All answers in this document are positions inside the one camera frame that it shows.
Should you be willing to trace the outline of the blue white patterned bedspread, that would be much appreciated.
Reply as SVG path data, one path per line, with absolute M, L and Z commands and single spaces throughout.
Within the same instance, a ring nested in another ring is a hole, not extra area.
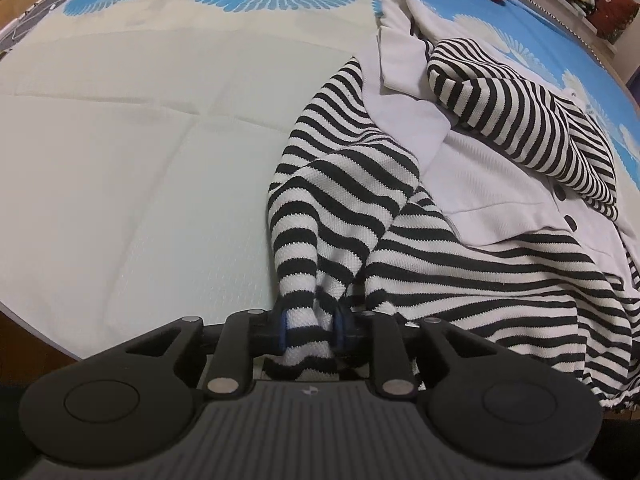
M 422 0 L 572 89 L 639 218 L 639 117 L 518 0 Z M 273 304 L 266 193 L 314 92 L 381 0 L 68 0 L 1 63 L 1 307 L 84 358 L 179 316 Z

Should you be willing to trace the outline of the dark red cushion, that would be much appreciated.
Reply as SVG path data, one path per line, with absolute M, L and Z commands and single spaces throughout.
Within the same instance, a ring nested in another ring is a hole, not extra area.
M 594 0 L 594 10 L 587 20 L 596 29 L 597 36 L 615 44 L 639 12 L 634 0 Z

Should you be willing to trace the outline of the black white striped sweater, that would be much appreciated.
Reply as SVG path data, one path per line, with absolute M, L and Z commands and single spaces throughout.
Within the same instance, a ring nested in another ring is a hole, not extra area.
M 421 0 L 382 0 L 296 120 L 267 209 L 269 378 L 334 379 L 338 318 L 367 310 L 442 318 L 638 405 L 639 243 L 608 136 Z

